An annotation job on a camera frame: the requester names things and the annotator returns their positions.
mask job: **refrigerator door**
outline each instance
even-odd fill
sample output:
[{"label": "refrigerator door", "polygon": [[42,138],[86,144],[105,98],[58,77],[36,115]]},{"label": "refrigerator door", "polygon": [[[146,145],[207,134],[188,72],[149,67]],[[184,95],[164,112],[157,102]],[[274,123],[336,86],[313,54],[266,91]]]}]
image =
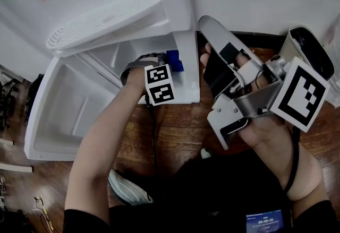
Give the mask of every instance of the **refrigerator door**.
[{"label": "refrigerator door", "polygon": [[54,58],[29,117],[24,146],[27,157],[74,160],[89,127],[118,91],[81,59]]}]

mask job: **wooden floor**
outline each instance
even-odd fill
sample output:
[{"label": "wooden floor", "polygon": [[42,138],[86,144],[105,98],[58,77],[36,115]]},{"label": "wooden floor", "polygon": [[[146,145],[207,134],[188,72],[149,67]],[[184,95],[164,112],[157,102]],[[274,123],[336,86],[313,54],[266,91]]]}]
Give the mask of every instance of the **wooden floor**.
[{"label": "wooden floor", "polygon": [[[255,49],[262,60],[273,51]],[[40,196],[58,232],[62,231],[63,209],[67,181],[72,162],[43,162],[27,160],[23,152],[26,127],[23,124],[24,103],[29,83],[19,86],[15,115],[11,127],[0,137],[14,140],[15,146],[0,145],[0,160],[17,165],[32,165],[33,173],[0,171],[6,178],[9,210],[21,209],[33,223],[37,232],[45,232],[40,216],[32,210],[33,197]],[[196,157],[202,147],[218,154],[232,154],[247,149],[236,137],[225,152],[207,122],[213,99],[209,88],[201,79],[201,102],[190,105],[163,105],[155,108],[157,117],[157,158],[160,174],[173,175],[186,161]],[[320,161],[325,175],[326,189],[340,218],[340,110],[324,104],[308,134],[301,137],[302,144]],[[126,174],[147,178],[154,173],[151,146],[151,119],[145,106],[138,105],[127,125],[115,168]],[[117,199],[110,194],[110,202]]]}]

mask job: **digital display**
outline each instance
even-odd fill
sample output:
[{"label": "digital display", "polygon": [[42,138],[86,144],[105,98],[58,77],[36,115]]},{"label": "digital display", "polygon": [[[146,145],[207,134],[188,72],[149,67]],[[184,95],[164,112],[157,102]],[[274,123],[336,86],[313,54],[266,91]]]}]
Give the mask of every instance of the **digital display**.
[{"label": "digital display", "polygon": [[246,233],[271,233],[282,228],[281,210],[246,215]]}]

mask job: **sneaker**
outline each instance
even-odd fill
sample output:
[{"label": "sneaker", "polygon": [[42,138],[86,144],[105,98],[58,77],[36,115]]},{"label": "sneaker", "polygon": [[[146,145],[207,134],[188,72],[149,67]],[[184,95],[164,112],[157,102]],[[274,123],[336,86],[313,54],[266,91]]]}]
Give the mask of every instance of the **sneaker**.
[{"label": "sneaker", "polygon": [[123,178],[113,169],[111,169],[108,176],[108,182],[113,192],[128,205],[142,205],[154,202],[146,191]]}]

